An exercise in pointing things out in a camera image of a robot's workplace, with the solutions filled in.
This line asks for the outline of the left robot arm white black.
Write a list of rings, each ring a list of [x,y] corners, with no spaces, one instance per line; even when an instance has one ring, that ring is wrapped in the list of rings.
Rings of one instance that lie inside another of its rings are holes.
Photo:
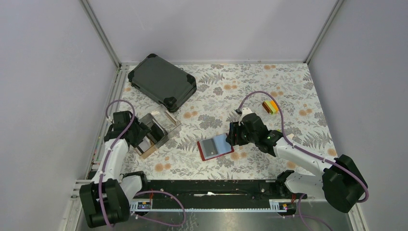
[[[130,200],[149,193],[143,171],[121,174],[130,147],[138,147],[150,132],[130,111],[113,114],[104,137],[102,162],[89,184],[79,190],[85,220],[90,228],[125,222],[130,216]]]

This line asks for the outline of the red leather card holder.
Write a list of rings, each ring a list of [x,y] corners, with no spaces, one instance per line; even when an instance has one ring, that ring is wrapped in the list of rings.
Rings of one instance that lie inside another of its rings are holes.
[[[233,147],[226,142],[227,134],[220,134],[197,142],[202,161],[218,158],[234,152]]]

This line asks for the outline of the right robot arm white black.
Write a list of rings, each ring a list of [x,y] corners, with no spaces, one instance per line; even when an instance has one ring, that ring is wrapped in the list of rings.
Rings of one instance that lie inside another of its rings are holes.
[[[278,175],[276,192],[282,198],[304,193],[324,198],[336,210],[348,213],[367,199],[368,185],[353,159],[347,155],[325,158],[297,145],[278,130],[270,130],[255,113],[231,122],[226,142],[231,146],[254,144],[261,152],[285,159],[309,171],[310,175],[286,170]]]

